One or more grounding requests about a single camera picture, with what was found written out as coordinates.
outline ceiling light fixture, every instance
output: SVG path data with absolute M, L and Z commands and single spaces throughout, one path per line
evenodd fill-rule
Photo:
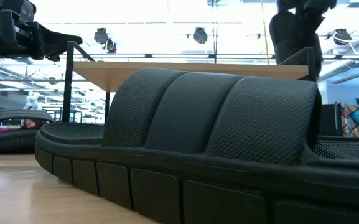
M 199 44 L 205 44 L 208 39 L 208 35 L 205 32 L 204 28 L 196 28 L 196 31 L 193 34 L 193 39 Z
M 334 43 L 337 45 L 347 45 L 352 40 L 346 29 L 336 29 L 333 37 Z
M 125 59 L 131 59 L 131 58 L 145 58 L 146 56 L 144 54 L 90 54 L 93 59 L 95 58 L 102 58 L 103 60 L 107 58 L 125 58 Z M 67 55 L 61 55 L 60 58 L 67 58 Z M 74 55 L 75 59 L 83 58 L 82 54 L 76 54 Z
M 200 54 L 152 54 L 153 58 L 208 58 L 208 55 Z
M 5 88 L 5 89 L 0 89 L 0 91 L 20 91 L 20 89 Z
M 20 80 L 16 80 L 16 81 L 13 80 L 11 82 L 9 82 L 9 81 L 0 81 L 0 84 L 6 85 L 6 86 L 9 86 L 9 87 L 14 87 L 14 88 L 28 88 L 28 86 L 25 85 L 25 84 L 22 84 L 20 82 Z
M 24 89 L 23 91 L 58 91 L 54 89 Z

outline person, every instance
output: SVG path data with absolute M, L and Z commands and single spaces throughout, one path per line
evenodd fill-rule
M 42 105 L 38 102 L 39 97 L 40 93 L 30 91 L 23 109 L 42 110 Z
M 19 128 L 20 130 L 38 130 L 41 128 L 41 122 L 34 119 L 26 119 L 24 126 Z

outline light wood surface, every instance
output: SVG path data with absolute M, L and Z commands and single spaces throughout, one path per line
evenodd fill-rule
M 126 77 L 141 68 L 166 68 L 245 76 L 300 79 L 308 75 L 304 65 L 227 65 L 208 63 L 74 62 L 74 71 L 104 91 L 116 92 Z
M 153 224 L 44 171 L 34 155 L 0 155 L 1 224 Z

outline black post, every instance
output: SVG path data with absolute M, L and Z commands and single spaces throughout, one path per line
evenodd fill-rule
M 315 52 L 313 47 L 306 48 L 309 80 L 316 82 Z
M 105 99 L 105 123 L 107 121 L 107 115 L 110 109 L 110 92 L 106 92 L 106 99 Z
M 59 108 L 59 121 L 62 121 L 62 108 Z
M 336 136 L 342 136 L 342 118 L 341 118 L 341 104 L 334 103 L 334 113 L 335 113 L 335 134 Z
M 63 94 L 62 122 L 70 122 L 75 44 L 76 43 L 74 41 L 67 42 L 66 76 L 65 76 L 65 91 Z

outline black slide sandal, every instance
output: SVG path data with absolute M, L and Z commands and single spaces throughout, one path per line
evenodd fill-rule
M 0 110 L 0 121 L 7 119 L 36 119 L 41 123 L 54 123 L 42 110 Z M 0 131 L 0 153 L 34 153 L 35 130 Z
M 313 82 L 147 68 L 122 84 L 105 128 L 64 124 L 83 130 L 72 143 L 45 125 L 35 157 L 161 223 L 354 224 L 359 157 L 321 156 L 341 145 L 317 142 L 320 104 Z

